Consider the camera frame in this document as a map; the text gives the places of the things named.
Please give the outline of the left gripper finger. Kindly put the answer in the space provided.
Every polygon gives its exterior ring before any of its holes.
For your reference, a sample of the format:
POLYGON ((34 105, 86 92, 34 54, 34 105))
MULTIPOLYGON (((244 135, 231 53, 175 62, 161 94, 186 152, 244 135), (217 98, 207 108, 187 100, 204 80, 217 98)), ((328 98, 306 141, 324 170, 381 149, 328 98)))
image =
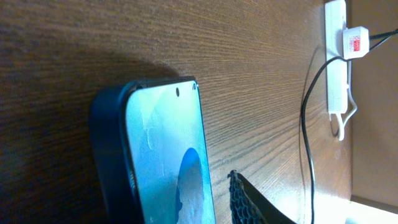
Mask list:
POLYGON ((278 210, 242 174, 232 170, 229 206, 233 224, 295 224, 278 210))

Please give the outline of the blue Samsung Galaxy smartphone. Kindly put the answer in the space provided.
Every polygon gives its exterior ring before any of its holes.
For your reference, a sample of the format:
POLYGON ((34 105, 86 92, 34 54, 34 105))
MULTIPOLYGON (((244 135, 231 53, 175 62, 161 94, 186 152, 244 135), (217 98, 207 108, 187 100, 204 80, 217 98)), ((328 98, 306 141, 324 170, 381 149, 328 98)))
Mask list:
POLYGON ((110 223, 216 221, 195 78, 101 90, 89 127, 110 223))

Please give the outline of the white power strip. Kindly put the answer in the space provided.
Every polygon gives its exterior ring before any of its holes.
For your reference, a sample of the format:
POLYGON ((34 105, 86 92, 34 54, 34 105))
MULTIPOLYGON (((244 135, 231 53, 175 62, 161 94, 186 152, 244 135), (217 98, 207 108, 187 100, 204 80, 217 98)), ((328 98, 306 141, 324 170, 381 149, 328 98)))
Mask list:
MULTIPOLYGON (((343 31, 346 29, 346 2, 325 4, 326 60, 343 56, 343 31)), ((344 114, 348 109, 347 63, 336 59, 326 66, 327 102, 330 114, 344 114)))

